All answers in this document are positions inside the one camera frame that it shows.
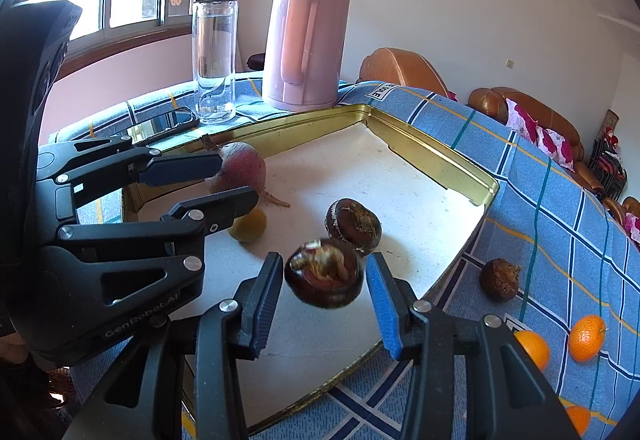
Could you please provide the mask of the pink floral pillow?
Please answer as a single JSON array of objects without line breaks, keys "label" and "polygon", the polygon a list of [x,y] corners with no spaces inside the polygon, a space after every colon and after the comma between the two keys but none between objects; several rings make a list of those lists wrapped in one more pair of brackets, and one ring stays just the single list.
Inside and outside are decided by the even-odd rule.
[{"label": "pink floral pillow", "polygon": [[573,171],[574,157],[570,142],[556,131],[538,126],[537,148],[560,167]]},{"label": "pink floral pillow", "polygon": [[512,99],[506,99],[508,120],[506,126],[531,144],[538,142],[538,122],[530,116],[520,104]]}]

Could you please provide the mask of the black smartphone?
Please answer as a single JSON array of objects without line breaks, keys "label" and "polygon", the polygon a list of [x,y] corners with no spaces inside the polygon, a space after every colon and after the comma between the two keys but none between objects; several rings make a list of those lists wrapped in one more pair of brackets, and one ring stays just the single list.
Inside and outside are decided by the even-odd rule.
[{"label": "black smartphone", "polygon": [[145,146],[168,139],[175,134],[198,126],[200,119],[190,108],[180,106],[171,111],[155,115],[144,122],[138,122],[125,130],[134,145]]}]

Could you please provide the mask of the small mandarin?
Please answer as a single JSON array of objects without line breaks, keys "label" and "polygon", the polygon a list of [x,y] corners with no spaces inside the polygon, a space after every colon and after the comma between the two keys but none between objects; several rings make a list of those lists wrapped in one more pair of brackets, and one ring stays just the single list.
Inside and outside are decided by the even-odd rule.
[{"label": "small mandarin", "polygon": [[532,330],[517,330],[514,337],[533,360],[538,370],[543,372],[550,360],[550,349],[544,338]]},{"label": "small mandarin", "polygon": [[606,334],[606,324],[600,316],[590,314],[578,320],[570,330],[568,351],[575,362],[585,363],[598,355]]},{"label": "small mandarin", "polygon": [[571,405],[565,409],[565,412],[576,429],[578,436],[582,437],[590,425],[591,413],[588,408],[580,405]]}]

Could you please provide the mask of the small mandarin front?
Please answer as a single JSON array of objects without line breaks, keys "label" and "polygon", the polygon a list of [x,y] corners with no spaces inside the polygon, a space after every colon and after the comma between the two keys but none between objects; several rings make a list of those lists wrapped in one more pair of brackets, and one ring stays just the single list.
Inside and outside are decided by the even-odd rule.
[{"label": "small mandarin front", "polygon": [[591,413],[588,408],[580,405],[571,405],[565,409],[565,412],[576,429],[578,436],[582,437],[590,425]]}]

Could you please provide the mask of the brown leather long sofa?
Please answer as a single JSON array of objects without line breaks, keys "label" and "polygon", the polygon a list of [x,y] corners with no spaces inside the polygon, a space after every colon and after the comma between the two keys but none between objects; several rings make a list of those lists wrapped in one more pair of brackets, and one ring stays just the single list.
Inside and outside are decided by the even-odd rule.
[{"label": "brown leather long sofa", "polygon": [[565,117],[527,93],[506,87],[475,89],[468,104],[535,145],[584,189],[602,200],[603,186],[584,162],[586,152],[582,140]]}]

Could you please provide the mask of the pink electric kettle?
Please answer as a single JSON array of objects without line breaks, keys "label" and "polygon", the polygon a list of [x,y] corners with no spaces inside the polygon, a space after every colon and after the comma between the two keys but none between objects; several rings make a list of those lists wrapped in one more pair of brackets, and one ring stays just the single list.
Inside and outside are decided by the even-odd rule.
[{"label": "pink electric kettle", "polygon": [[262,100],[287,112],[337,102],[350,0],[273,0]]}]

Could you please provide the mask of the pink floral pillow right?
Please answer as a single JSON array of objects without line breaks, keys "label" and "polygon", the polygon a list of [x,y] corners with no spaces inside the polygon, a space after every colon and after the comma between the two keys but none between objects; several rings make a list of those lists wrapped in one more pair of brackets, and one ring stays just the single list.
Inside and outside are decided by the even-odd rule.
[{"label": "pink floral pillow right", "polygon": [[573,171],[574,157],[570,142],[556,131],[538,126],[537,148],[560,167]]}]

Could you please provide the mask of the blue plaid tablecloth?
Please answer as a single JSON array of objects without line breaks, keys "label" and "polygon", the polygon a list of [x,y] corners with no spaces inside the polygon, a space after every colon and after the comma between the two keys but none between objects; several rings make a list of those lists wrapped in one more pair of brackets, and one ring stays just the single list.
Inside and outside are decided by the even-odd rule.
[{"label": "blue plaid tablecloth", "polygon": [[[550,347],[544,371],[568,408],[583,406],[584,439],[639,439],[639,249],[596,197],[518,134],[436,93],[392,82],[341,82],[338,104],[368,104],[450,145],[499,183],[480,234],[454,266],[435,302],[455,316],[496,312]],[[513,299],[497,304],[480,289],[494,258],[522,267]],[[578,363],[570,329],[600,316],[605,340]],[[410,366],[373,353],[306,408],[254,439],[398,439]]]}]

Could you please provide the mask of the pink floral pillow left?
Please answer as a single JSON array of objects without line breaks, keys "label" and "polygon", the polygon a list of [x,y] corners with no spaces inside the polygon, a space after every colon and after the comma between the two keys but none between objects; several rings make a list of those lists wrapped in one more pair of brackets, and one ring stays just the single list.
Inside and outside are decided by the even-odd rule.
[{"label": "pink floral pillow left", "polygon": [[538,122],[530,116],[520,104],[512,99],[506,99],[508,120],[506,126],[531,144],[538,142]]}]

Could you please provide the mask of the clear glass water bottle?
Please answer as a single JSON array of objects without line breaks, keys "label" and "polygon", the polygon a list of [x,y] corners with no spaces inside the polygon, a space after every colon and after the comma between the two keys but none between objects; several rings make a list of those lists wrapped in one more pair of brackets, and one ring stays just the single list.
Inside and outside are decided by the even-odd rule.
[{"label": "clear glass water bottle", "polygon": [[235,115],[235,74],[224,70],[224,45],[216,27],[214,0],[195,0],[192,16],[194,106],[203,125],[218,125]]}]

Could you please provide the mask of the stacked dark chairs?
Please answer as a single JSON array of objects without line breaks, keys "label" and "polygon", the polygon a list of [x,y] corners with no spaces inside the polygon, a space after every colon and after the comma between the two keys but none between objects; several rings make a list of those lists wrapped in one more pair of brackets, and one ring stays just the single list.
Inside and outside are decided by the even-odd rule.
[{"label": "stacked dark chairs", "polygon": [[603,196],[619,200],[627,183],[627,173],[605,138],[593,141],[589,169],[601,183]]}]

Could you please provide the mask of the purple red radish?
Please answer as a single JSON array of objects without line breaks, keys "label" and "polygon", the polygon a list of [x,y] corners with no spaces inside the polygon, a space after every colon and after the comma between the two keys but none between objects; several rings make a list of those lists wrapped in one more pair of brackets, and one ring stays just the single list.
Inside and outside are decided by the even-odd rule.
[{"label": "purple red radish", "polygon": [[288,202],[267,191],[267,166],[256,148],[245,142],[219,145],[210,134],[201,136],[201,142],[206,151],[217,152],[222,159],[220,171],[205,179],[209,192],[218,193],[249,186],[266,202],[290,207]]}]

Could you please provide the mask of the dark mangosteen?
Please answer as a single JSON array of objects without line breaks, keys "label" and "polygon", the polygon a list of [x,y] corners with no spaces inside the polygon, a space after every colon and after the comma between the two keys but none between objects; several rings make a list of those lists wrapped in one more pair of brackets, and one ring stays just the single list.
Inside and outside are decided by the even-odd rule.
[{"label": "dark mangosteen", "polygon": [[351,198],[333,202],[324,225],[331,238],[351,244],[360,256],[373,252],[382,238],[382,226],[375,213]]},{"label": "dark mangosteen", "polygon": [[300,245],[288,258],[284,279],[305,304],[338,309],[359,296],[364,273],[361,258],[351,244],[336,238],[316,238]]},{"label": "dark mangosteen", "polygon": [[489,260],[480,270],[480,288],[489,299],[507,302],[518,293],[521,270],[503,258]]}]

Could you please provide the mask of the tall decorated vase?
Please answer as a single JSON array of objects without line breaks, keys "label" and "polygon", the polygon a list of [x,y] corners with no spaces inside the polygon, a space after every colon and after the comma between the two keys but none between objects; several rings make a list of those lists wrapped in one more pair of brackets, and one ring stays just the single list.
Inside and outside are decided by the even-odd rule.
[{"label": "tall decorated vase", "polygon": [[609,134],[614,134],[615,127],[619,120],[620,118],[615,112],[607,110],[601,125],[600,136],[604,137]]}]

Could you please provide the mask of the gold metal tin tray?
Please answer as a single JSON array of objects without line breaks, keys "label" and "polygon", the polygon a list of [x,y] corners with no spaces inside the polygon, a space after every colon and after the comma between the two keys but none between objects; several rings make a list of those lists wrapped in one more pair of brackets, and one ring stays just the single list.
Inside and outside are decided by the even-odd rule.
[{"label": "gold metal tin tray", "polygon": [[[498,182],[472,160],[376,108],[359,104],[270,118],[224,131],[202,130],[162,144],[177,156],[252,146],[266,164],[267,226],[243,244],[209,235],[200,296],[178,311],[196,316],[256,275],[268,252],[338,238],[360,256],[380,252],[393,275],[420,296],[442,285],[480,230]],[[266,348],[238,365],[250,430],[277,423],[375,352],[380,342],[370,295],[320,309],[283,286]]]}]

